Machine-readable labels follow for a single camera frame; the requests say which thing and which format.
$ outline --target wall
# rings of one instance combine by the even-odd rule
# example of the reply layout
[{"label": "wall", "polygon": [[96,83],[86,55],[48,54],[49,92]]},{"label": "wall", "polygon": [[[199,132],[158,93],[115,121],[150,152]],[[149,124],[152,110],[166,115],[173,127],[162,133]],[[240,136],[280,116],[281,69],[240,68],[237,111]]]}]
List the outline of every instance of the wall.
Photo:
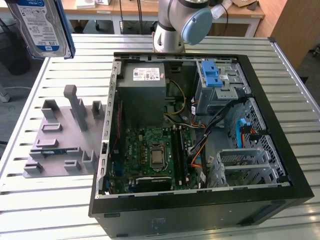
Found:
[{"label": "wall", "polygon": [[260,7],[265,14],[255,32],[255,37],[270,37],[287,0],[259,0]]},{"label": "wall", "polygon": [[297,69],[320,34],[319,0],[259,0],[265,13],[255,37],[274,37]]}]

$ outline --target sticker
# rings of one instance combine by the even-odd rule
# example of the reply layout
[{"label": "sticker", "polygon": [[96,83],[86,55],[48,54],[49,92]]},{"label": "sticker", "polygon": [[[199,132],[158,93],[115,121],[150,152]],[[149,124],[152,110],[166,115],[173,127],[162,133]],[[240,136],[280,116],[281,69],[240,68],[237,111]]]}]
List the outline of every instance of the sticker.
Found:
[{"label": "sticker", "polygon": [[204,183],[206,183],[207,177],[206,177],[206,175],[204,174],[203,171],[202,171],[201,174],[200,174],[200,178],[201,178],[201,180],[202,180]]},{"label": "sticker", "polygon": [[213,161],[214,161],[214,159],[215,159],[215,158],[214,158],[213,156],[209,156],[207,163],[208,163],[208,164],[212,164]]},{"label": "sticker", "polygon": [[160,70],[153,68],[133,69],[133,81],[160,81]]},{"label": "sticker", "polygon": [[37,48],[42,51],[57,51],[59,42],[53,25],[46,18],[44,1],[19,0],[17,7]]},{"label": "sticker", "polygon": [[97,14],[110,14],[110,11],[96,11]]},{"label": "sticker", "polygon": [[196,107],[195,106],[191,106],[191,114],[196,115]]},{"label": "sticker", "polygon": [[228,75],[220,75],[220,79],[227,79],[228,80],[229,78],[228,78]]}]

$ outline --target floor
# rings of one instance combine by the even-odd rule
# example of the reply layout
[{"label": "floor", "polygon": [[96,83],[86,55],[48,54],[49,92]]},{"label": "floor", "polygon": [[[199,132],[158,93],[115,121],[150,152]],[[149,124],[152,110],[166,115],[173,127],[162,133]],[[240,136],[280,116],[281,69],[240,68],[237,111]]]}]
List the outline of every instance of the floor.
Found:
[{"label": "floor", "polygon": [[[3,19],[7,24],[11,24],[11,19]],[[111,21],[98,21],[100,31],[96,31],[95,22],[90,20],[84,30],[85,34],[113,34]],[[138,22],[126,21],[124,34],[138,34]],[[151,34],[150,27],[152,22],[143,23],[143,33]],[[32,87],[41,68],[42,61],[31,59],[31,67],[28,72],[20,76],[12,76],[7,69],[0,63],[0,84],[3,87]],[[308,53],[303,60],[297,73],[301,77],[308,77],[306,87],[320,104],[320,56],[314,58],[312,53]],[[8,103],[0,102],[0,141],[8,141],[17,123],[20,113],[29,95],[29,89],[11,88],[7,90],[11,96]],[[5,146],[0,144],[0,156],[2,156]]]}]

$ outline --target aluminum profile table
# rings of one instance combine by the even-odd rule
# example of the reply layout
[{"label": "aluminum profile table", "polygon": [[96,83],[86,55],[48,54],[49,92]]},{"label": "aluminum profile table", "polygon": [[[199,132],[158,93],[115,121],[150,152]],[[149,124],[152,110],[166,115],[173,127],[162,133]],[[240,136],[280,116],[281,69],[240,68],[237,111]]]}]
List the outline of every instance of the aluminum profile table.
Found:
[{"label": "aluminum profile table", "polygon": [[[108,239],[96,220],[88,217],[92,175],[25,179],[23,168],[41,123],[44,100],[68,106],[64,87],[75,84],[84,104],[96,100],[105,104],[113,53],[151,52],[152,39],[149,35],[79,34],[73,40],[74,59],[44,60],[0,161],[0,235],[4,239]],[[145,239],[320,239],[320,110],[277,44],[266,38],[207,37],[185,48],[188,53],[248,55],[315,197],[258,226]]]}]

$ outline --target blue drive bay latch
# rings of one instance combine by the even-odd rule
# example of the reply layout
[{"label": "blue drive bay latch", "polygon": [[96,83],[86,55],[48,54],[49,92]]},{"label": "blue drive bay latch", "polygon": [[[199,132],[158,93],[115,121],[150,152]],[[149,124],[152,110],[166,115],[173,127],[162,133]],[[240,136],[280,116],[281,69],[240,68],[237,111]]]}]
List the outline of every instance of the blue drive bay latch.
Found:
[{"label": "blue drive bay latch", "polygon": [[202,72],[207,87],[222,87],[223,82],[219,78],[219,69],[216,67],[214,61],[201,61]]}]

